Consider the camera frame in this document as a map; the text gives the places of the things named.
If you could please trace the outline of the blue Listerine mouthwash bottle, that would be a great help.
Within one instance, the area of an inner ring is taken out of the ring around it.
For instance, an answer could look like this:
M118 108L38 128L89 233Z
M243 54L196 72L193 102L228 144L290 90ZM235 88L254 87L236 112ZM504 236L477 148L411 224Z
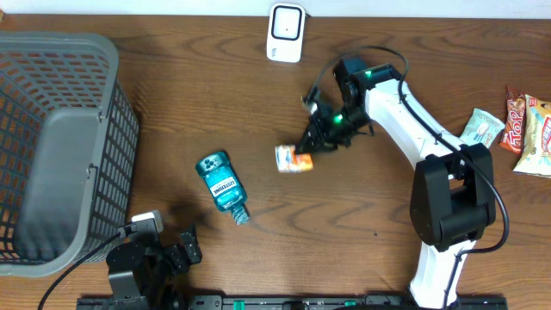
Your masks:
M213 197L215 207L221 213L230 214L238 226L246 224L250 219L245 208L248 196L226 153L214 152L200 159L195 169Z

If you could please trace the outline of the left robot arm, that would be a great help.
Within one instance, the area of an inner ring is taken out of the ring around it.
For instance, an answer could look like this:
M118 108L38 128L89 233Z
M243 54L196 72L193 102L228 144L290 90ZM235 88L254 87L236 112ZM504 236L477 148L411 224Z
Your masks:
M162 245L153 219L121 229L129 238L107 255L108 281L115 309L187 309L188 302L175 288L177 276L199 264L202 253L195 226L179 235L173 245Z

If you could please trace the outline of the orange chocolate bar wrapper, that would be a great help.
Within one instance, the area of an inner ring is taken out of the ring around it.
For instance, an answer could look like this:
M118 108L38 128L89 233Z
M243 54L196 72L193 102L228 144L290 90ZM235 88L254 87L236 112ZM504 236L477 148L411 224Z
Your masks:
M508 151L520 153L523 149L524 120L526 113L525 94L507 86L505 103L507 107L507 117L505 129L499 145Z

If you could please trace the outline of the small orange tissue pack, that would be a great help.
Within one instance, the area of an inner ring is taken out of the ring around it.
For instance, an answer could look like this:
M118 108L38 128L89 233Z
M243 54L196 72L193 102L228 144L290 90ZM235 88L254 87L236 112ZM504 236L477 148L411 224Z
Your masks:
M310 154L296 154L294 146L275 147L276 166L281 173L311 171L313 160Z

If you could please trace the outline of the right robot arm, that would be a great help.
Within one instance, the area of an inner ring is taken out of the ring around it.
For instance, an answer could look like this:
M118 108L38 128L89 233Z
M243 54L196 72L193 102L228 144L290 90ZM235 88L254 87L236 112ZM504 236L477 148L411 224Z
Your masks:
M442 127L391 64L367 67L359 58L341 58L333 76L344 105L333 109L312 86L303 100L309 123L296 153L332 152L350 146L363 127L380 125L414 169L410 218L421 252L410 294L422 308L454 305L464 260L496 220L491 153Z

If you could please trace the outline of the pale green snack packet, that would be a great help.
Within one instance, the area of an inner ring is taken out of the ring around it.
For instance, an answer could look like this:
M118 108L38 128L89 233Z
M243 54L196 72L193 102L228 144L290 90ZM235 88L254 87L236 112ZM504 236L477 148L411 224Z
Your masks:
M490 113L475 108L460 139L468 146L481 143L490 148L498 134L505 129L505 124Z

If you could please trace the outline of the yellow snack chip bag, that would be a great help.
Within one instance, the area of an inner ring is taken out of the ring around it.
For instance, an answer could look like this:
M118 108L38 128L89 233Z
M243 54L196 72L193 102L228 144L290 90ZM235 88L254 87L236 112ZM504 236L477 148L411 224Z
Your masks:
M550 102L526 95L523 152L514 172L550 178Z

